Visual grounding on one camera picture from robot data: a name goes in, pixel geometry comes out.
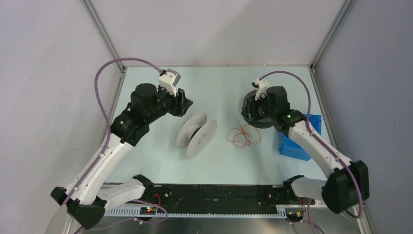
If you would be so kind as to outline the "white cable spool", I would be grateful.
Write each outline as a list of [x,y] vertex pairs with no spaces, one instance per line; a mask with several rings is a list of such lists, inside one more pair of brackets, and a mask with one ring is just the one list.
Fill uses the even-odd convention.
[[208,121],[205,112],[197,113],[181,128],[176,138],[176,147],[186,148],[186,155],[193,157],[209,144],[216,129],[216,120]]

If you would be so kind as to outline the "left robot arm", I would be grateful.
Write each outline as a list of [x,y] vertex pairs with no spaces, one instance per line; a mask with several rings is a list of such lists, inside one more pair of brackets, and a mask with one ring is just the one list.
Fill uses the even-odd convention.
[[121,159],[149,132],[151,123],[166,114],[182,117],[192,104],[183,89],[170,94],[161,86],[139,84],[85,169],[68,186],[55,187],[51,197],[66,206],[68,215],[85,230],[96,226],[105,212],[117,206],[138,199],[142,203],[152,201],[153,183],[143,175],[109,189],[101,187]]

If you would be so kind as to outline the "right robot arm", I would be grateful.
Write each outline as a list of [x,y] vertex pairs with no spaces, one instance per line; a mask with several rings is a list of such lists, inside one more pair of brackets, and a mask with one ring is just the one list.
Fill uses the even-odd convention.
[[269,87],[264,94],[249,92],[243,99],[241,115],[256,128],[275,128],[298,144],[318,165],[326,179],[294,176],[284,182],[283,197],[295,204],[302,197],[321,200],[339,214],[370,198],[368,166],[341,154],[314,129],[307,117],[291,109],[282,86]]

